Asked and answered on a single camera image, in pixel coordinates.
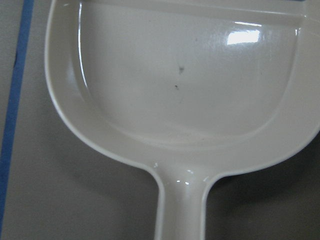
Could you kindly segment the beige plastic dustpan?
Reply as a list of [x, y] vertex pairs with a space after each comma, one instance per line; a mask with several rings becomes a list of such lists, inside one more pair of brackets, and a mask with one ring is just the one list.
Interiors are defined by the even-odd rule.
[[317, 0], [54, 0], [44, 64], [65, 125], [155, 179], [157, 240], [204, 239], [214, 183], [320, 130]]

